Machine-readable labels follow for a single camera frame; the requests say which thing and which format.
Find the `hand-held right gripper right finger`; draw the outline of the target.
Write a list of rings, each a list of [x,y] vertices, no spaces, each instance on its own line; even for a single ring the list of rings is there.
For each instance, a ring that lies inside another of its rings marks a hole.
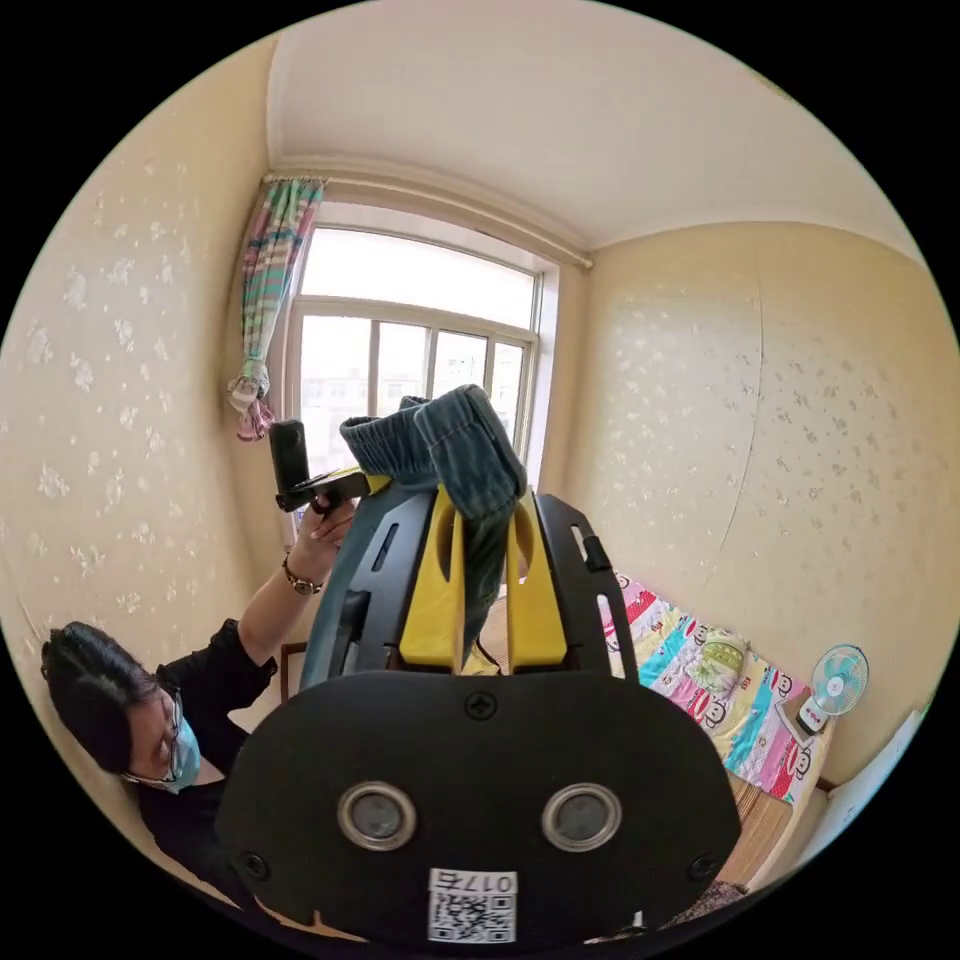
[[[564,661],[564,630],[534,492],[518,500],[506,541],[507,651],[511,669]]]

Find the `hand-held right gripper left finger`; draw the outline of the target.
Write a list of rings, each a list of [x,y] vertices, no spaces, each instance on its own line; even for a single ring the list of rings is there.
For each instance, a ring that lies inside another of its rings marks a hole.
[[[398,652],[410,668],[462,670],[463,519],[444,486],[428,518]]]

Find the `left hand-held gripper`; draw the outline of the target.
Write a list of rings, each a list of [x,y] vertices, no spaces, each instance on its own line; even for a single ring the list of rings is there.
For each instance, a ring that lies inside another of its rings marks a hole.
[[[343,468],[298,482],[295,482],[291,472],[276,470],[275,480],[277,506],[287,514],[293,514],[320,502],[325,504],[320,513],[329,512],[346,500],[375,495],[391,483],[389,477],[367,474],[358,466]]]

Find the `person's left hand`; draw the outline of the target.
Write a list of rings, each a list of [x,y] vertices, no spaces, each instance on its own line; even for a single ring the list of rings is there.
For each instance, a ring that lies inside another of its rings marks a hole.
[[[296,542],[286,560],[292,577],[314,585],[326,580],[350,531],[355,509],[355,500],[329,507],[321,498],[305,510]]]

